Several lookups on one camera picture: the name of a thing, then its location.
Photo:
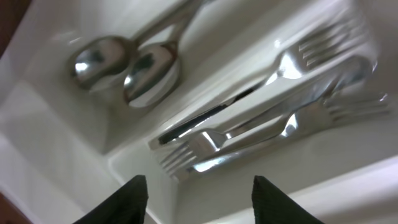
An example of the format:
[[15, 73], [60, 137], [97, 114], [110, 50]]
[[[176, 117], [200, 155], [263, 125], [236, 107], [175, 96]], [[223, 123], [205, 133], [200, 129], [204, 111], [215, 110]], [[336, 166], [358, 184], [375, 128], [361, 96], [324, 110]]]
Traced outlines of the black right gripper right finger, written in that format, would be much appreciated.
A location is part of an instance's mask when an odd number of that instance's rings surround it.
[[323, 224], [263, 176], [252, 187], [255, 224]]

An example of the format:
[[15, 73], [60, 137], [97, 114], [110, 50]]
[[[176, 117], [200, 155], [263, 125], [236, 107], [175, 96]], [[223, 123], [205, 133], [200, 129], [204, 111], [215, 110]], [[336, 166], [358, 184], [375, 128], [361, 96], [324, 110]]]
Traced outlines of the steel fork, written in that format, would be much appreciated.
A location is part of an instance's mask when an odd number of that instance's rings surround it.
[[252, 136], [228, 147], [223, 147], [223, 144], [240, 135], [241, 131], [226, 134], [204, 131], [181, 145], [183, 154], [168, 169], [168, 173], [177, 175], [178, 172], [189, 169], [206, 172], [256, 151], [261, 144], [269, 147], [286, 139], [302, 138], [386, 114], [389, 112], [387, 98], [387, 93], [365, 92], [320, 98], [279, 116], [275, 123], [263, 129], [257, 137]]

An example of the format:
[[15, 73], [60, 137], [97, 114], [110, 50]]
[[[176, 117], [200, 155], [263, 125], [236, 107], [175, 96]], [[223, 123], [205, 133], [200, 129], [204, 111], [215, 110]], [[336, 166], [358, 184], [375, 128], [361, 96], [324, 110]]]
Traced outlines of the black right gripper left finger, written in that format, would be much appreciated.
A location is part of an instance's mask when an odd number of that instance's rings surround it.
[[143, 224], [149, 199], [144, 175], [136, 175], [73, 224]]

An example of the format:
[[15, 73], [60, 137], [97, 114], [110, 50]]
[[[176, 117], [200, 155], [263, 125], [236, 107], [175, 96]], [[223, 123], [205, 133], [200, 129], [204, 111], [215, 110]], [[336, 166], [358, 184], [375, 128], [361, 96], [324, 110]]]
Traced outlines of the steel fork slanted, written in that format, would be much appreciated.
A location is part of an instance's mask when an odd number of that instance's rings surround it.
[[202, 129], [189, 136], [187, 141], [161, 160], [160, 165], [168, 175], [190, 167], [198, 161], [220, 151], [225, 142], [252, 130], [280, 115], [285, 115], [319, 98], [356, 84], [373, 74], [376, 61], [352, 56], [335, 67], [299, 85], [289, 95], [261, 114], [225, 131]]

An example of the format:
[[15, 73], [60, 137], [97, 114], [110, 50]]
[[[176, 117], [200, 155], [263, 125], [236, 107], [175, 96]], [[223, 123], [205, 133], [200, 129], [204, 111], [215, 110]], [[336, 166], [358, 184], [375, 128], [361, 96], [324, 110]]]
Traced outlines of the steel tablespoon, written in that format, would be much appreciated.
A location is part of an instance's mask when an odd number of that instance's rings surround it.
[[127, 105], [146, 108], [165, 98], [177, 84], [180, 75], [178, 45], [195, 16], [178, 24], [169, 39], [143, 47], [123, 84]]
[[68, 59], [71, 79], [83, 90], [92, 90], [104, 77], [115, 77], [125, 71], [139, 54], [140, 45], [174, 25], [169, 41], [178, 42], [202, 7], [202, 0], [186, 0], [152, 21], [131, 38], [107, 35], [92, 40]]

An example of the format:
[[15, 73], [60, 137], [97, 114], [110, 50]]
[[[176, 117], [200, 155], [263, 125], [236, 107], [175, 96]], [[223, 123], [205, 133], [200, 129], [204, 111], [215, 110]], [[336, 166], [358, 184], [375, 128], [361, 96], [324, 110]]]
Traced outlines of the steel fork horizontal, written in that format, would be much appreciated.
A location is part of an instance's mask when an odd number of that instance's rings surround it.
[[158, 149], [176, 141], [201, 126], [206, 120], [218, 114], [257, 89], [269, 85], [278, 78], [298, 79], [334, 58], [362, 44], [362, 38], [369, 32], [362, 19], [344, 17], [331, 24], [322, 24], [306, 36], [284, 49], [276, 58], [270, 72], [248, 89], [234, 95], [218, 105], [184, 121], [151, 140], [149, 146]]

